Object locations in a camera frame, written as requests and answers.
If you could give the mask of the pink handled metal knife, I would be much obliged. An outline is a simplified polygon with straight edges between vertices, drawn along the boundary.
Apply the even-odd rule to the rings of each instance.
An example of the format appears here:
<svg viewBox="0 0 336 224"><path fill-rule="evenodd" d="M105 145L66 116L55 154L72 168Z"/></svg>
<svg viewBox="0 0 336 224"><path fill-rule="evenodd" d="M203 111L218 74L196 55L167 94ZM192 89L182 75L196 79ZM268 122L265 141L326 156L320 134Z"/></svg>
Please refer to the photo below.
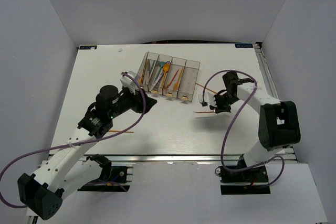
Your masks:
<svg viewBox="0 0 336 224"><path fill-rule="evenodd" d="M151 61L147 60L146 67L145 67L145 73L144 73L144 79L143 79L144 84L148 84L149 79L150 79L150 74L151 74Z"/></svg>

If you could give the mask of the orange plastic spoon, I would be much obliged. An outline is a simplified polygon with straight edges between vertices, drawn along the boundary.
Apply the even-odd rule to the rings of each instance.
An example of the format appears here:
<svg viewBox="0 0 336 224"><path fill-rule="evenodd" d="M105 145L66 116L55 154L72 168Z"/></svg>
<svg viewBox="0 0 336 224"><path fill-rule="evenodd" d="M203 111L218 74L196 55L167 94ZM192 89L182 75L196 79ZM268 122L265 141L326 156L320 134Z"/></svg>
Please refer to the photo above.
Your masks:
<svg viewBox="0 0 336 224"><path fill-rule="evenodd" d="M169 63L165 63L163 66L163 78L162 78L162 82L161 82L161 88L163 88L164 83L165 83L165 79L166 79L166 74L168 73L170 69L170 64Z"/></svg>

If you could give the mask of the teal plastic spoon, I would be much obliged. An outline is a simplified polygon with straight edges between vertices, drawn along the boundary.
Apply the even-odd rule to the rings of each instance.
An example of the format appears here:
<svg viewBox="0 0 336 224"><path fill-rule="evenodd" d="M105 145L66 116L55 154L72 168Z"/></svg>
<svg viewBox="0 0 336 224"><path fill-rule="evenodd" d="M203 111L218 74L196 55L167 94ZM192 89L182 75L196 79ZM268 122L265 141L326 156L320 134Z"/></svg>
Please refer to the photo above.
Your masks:
<svg viewBox="0 0 336 224"><path fill-rule="evenodd" d="M160 61L160 62L158 63L157 71L156 71L156 73L155 73L155 75L154 75L154 80L153 80L153 82L155 82L155 81L157 80L157 78L158 78L158 76L159 76L159 74L160 74L160 72L161 72L161 70L162 70L162 68L163 68L164 65L165 65L165 62L164 62L164 61Z"/></svg>

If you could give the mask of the orange pink knife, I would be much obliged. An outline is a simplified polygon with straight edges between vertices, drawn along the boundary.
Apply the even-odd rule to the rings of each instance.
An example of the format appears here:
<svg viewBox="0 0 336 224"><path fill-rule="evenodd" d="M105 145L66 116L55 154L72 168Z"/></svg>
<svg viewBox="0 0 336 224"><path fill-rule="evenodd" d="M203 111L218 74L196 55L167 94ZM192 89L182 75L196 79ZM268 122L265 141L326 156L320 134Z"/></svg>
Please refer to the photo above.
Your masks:
<svg viewBox="0 0 336 224"><path fill-rule="evenodd" d="M162 76L163 76L164 72L161 72L158 77L155 79L154 83L152 84L151 88L150 88L150 91L152 91L155 86L160 82Z"/></svg>

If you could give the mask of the orange plastic knife top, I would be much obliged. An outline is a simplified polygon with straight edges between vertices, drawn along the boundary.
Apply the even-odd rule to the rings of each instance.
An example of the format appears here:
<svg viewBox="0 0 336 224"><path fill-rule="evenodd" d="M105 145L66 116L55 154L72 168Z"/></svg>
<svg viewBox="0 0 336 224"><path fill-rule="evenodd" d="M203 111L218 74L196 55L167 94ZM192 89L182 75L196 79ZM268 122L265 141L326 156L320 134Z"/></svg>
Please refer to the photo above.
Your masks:
<svg viewBox="0 0 336 224"><path fill-rule="evenodd" d="M147 71L147 66L148 66L148 62L146 62L146 63L144 64L144 67L143 67L143 70L142 70L142 73L141 73L141 76L140 76L140 79L139 79L139 84L142 84L142 83L143 83L144 76L145 76L146 71Z"/></svg>

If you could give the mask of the red-orange plastic fork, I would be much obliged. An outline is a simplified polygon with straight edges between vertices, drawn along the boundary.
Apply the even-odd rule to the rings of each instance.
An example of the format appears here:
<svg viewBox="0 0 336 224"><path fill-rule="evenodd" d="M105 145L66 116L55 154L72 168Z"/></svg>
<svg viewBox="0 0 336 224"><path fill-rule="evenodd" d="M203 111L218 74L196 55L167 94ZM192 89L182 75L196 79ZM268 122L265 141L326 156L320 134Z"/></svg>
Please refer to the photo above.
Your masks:
<svg viewBox="0 0 336 224"><path fill-rule="evenodd" d="M172 82L174 81L176 75L178 74L179 69L177 69L176 73L174 74L174 76L171 78L170 82L166 85L166 88L168 89L170 87L170 85L172 84Z"/></svg>

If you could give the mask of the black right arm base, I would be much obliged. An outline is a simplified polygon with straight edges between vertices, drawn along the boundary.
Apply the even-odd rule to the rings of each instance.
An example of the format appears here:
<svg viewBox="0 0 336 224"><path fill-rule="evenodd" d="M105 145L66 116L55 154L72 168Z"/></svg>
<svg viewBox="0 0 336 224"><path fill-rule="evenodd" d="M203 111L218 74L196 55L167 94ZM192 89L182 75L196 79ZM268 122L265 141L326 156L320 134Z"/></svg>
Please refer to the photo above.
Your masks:
<svg viewBox="0 0 336 224"><path fill-rule="evenodd" d="M265 166L243 172L229 172L222 166L215 169L220 178L221 195L267 195L270 194L269 178Z"/></svg>

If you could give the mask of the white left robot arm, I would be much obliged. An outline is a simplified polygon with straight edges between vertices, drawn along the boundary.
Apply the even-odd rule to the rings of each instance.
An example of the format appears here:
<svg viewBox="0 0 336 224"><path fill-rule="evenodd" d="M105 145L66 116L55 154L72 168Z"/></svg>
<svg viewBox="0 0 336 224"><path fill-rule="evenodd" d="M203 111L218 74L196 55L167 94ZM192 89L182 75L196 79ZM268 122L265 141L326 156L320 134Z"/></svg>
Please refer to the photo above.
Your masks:
<svg viewBox="0 0 336 224"><path fill-rule="evenodd" d="M74 191L93 180L108 180L111 161L102 155L89 156L79 169L72 171L72 168L97 139L107 134L114 118L128 110L146 114L156 103L142 89L102 87L65 147L31 175L20 176L17 183L21 202L42 220L48 220Z"/></svg>

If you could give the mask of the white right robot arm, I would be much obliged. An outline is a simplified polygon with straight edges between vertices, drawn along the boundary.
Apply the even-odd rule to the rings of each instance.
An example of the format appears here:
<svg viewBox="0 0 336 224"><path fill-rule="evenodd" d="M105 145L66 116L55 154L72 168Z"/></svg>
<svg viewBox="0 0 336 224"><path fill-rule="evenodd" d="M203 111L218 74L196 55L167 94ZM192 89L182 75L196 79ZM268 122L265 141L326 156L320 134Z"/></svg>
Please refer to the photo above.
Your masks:
<svg viewBox="0 0 336 224"><path fill-rule="evenodd" d="M256 175L256 167L275 159L276 153L300 142L301 132L297 107L292 101L280 101L258 88L257 81L250 75L241 79L237 70L223 70L225 92L209 96L210 109L216 114L231 111L231 106L242 101L259 115L258 141L239 159L235 168L222 167L228 172L237 172L247 182Z"/></svg>

